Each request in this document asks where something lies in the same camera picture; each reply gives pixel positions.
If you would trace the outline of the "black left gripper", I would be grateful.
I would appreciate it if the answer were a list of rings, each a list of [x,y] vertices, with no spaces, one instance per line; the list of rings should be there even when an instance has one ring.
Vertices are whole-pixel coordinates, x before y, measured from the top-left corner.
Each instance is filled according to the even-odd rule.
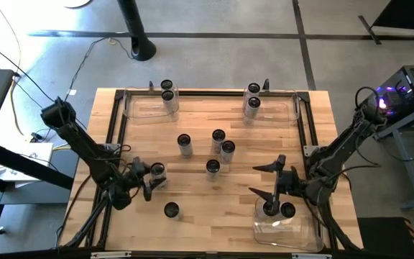
[[[128,163],[126,166],[129,169],[129,188],[137,188],[135,193],[131,195],[131,199],[133,199],[141,189],[143,191],[144,200],[150,201],[152,199],[152,189],[161,189],[167,185],[166,178],[152,179],[149,181],[150,186],[144,182],[144,176],[150,173],[151,165],[143,162],[140,157],[134,157],[132,162]]]

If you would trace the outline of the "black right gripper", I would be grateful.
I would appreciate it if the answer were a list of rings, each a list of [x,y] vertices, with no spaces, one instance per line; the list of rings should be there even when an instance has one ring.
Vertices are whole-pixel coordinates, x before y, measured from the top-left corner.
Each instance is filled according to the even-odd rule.
[[[295,167],[291,166],[289,171],[285,170],[285,161],[285,155],[278,155],[277,160],[268,165],[258,165],[253,167],[256,171],[276,172],[275,186],[272,193],[256,188],[249,188],[250,191],[264,199],[266,202],[271,203],[270,211],[272,213],[277,213],[280,208],[280,194],[293,195],[296,193],[299,186],[299,177]]]

